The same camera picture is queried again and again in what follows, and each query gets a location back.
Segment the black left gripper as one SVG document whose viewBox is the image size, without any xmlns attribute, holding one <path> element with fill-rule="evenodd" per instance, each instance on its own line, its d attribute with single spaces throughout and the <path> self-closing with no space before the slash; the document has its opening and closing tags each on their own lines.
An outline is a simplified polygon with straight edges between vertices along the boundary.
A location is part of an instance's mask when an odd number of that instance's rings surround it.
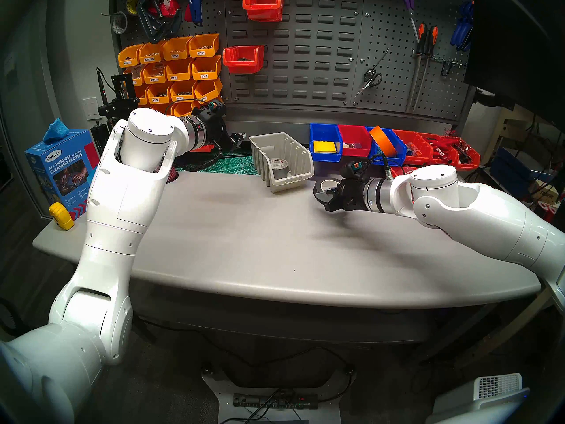
<svg viewBox="0 0 565 424">
<path fill-rule="evenodd" d="M 223 118 L 219 115 L 201 114 L 201 122 L 205 129 L 204 145 L 215 145 L 223 150 L 236 150 L 238 143 L 246 139 L 246 133 L 232 133 L 231 138 Z"/>
</svg>

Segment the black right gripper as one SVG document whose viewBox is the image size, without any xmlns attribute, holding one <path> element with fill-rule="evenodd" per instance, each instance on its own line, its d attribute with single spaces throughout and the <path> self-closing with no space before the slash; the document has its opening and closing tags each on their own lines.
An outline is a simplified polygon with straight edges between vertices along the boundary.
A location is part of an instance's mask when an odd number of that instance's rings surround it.
<svg viewBox="0 0 565 424">
<path fill-rule="evenodd" d="M 336 196 L 324 205 L 326 211 L 371 211 L 366 199 L 365 190 L 372 178 L 342 179 L 339 185 L 324 187 L 326 195 Z"/>
</svg>

